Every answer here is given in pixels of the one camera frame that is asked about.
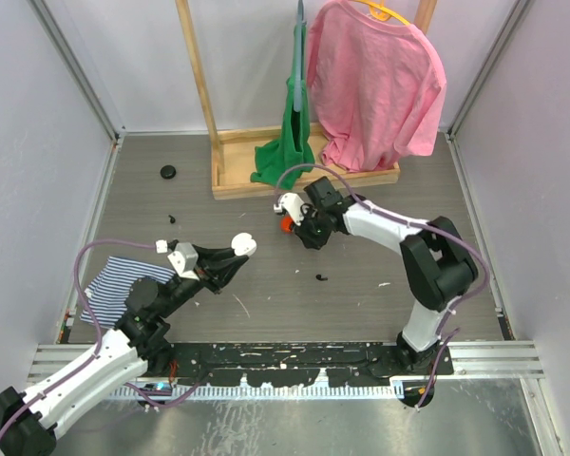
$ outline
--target wooden table surface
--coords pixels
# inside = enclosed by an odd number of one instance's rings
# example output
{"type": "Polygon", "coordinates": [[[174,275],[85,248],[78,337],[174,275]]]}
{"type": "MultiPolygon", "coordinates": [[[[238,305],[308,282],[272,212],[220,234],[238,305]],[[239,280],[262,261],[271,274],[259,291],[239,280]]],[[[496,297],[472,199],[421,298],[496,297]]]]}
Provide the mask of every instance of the wooden table surface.
{"type": "MultiPolygon", "coordinates": [[[[443,215],[464,239],[475,243],[460,183],[443,135],[434,154],[401,161],[401,179],[365,187],[359,193],[404,215],[443,215]]],[[[128,136],[123,144],[97,238],[153,243],[177,238],[204,247],[227,247],[240,232],[251,233],[257,252],[222,294],[203,291],[168,319],[173,342],[225,341],[392,341],[409,318],[413,297],[401,258],[360,237],[332,235],[321,251],[304,249],[283,234],[269,197],[215,201],[210,188],[207,137],[128,136]],[[178,171],[159,174],[165,164],[178,171]],[[169,223],[168,215],[176,218],[169,223]],[[329,280],[318,281],[322,274],[329,280]],[[236,297],[249,312],[243,310],[236,297]]],[[[165,256],[121,247],[91,254],[85,283],[101,271],[109,255],[167,265],[165,256]]],[[[461,306],[450,328],[457,337],[501,340],[489,291],[461,306]]],[[[71,343],[94,340],[94,331],[76,319],[71,343]]]]}

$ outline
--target robotic arm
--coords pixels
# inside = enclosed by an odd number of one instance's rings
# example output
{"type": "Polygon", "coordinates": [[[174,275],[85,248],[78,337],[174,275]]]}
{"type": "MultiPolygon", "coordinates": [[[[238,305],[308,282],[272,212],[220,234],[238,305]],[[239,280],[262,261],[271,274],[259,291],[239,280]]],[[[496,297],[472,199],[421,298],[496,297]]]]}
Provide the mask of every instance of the robotic arm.
{"type": "Polygon", "coordinates": [[[0,442],[4,454],[49,454],[76,421],[117,387],[145,372],[157,375],[165,371],[173,353],[164,338],[170,328],[164,319],[203,288],[221,293],[256,247],[251,235],[245,233],[235,236],[226,249],[205,249],[177,240],[168,244],[158,241],[159,253],[171,251],[168,257],[176,273],[165,284],[148,277],[133,284],[125,301],[127,311],[104,335],[99,353],[89,349],[22,393],[13,387],[0,393],[1,430],[27,402],[95,357],[84,370],[23,412],[0,442]]]}
{"type": "Polygon", "coordinates": [[[361,206],[351,196],[343,197],[327,178],[316,180],[304,191],[312,203],[295,193],[282,195],[275,212],[288,215],[286,231],[296,234],[308,249],[321,249],[334,232],[360,236],[399,254],[404,262],[409,287],[415,297],[408,324],[397,336],[398,358],[402,368],[412,371],[426,365],[439,347],[438,330],[448,307],[466,293],[478,271],[470,254],[451,240],[410,226],[412,222],[432,225],[456,238],[460,235],[448,218],[433,221],[408,218],[408,225],[381,217],[361,206]]]}

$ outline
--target yellow hanger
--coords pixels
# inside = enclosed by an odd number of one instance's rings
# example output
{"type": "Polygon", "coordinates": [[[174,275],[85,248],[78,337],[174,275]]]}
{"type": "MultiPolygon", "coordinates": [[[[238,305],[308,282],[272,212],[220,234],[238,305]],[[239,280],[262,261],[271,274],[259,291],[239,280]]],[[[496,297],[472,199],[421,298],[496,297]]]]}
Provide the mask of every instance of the yellow hanger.
{"type": "Polygon", "coordinates": [[[363,3],[364,5],[368,5],[370,7],[370,13],[376,19],[381,21],[388,21],[390,17],[394,17],[399,22],[401,22],[404,26],[409,25],[409,21],[403,17],[401,14],[396,13],[392,9],[386,8],[384,6],[384,0],[380,1],[380,5],[377,3],[373,3],[369,0],[351,0],[352,2],[363,3]]]}

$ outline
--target red object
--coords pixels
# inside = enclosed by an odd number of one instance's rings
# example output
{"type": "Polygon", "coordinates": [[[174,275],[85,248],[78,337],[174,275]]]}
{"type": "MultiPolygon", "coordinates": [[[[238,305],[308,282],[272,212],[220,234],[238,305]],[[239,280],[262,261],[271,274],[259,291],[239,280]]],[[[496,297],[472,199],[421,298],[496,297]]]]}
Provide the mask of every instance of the red object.
{"type": "Polygon", "coordinates": [[[281,219],[281,230],[285,233],[292,233],[294,231],[294,225],[294,220],[289,216],[285,216],[281,219]]]}

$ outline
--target wooden pole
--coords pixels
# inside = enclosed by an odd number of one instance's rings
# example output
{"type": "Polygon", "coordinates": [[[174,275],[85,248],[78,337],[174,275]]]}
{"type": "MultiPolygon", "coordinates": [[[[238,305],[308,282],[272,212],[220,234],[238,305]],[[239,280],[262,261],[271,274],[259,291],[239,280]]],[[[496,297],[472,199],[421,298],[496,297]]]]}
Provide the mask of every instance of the wooden pole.
{"type": "Polygon", "coordinates": [[[420,3],[418,4],[416,17],[414,17],[414,24],[425,35],[428,32],[428,26],[430,25],[430,20],[433,18],[433,12],[435,11],[436,5],[437,0],[420,0],[420,3]]]}
{"type": "Polygon", "coordinates": [[[197,45],[197,37],[194,33],[194,26],[192,25],[192,16],[190,14],[188,0],[176,0],[176,5],[178,7],[178,14],[180,15],[181,30],[183,31],[183,37],[186,41],[186,47],[188,48],[188,55],[190,56],[190,65],[194,73],[194,80],[197,83],[200,107],[202,108],[202,114],[207,123],[207,130],[209,131],[213,158],[218,162],[219,172],[223,173],[223,150],[219,142],[218,128],[216,127],[216,120],[213,117],[213,109],[209,101],[209,92],[207,91],[205,75],[202,71],[199,46],[197,45]]]}

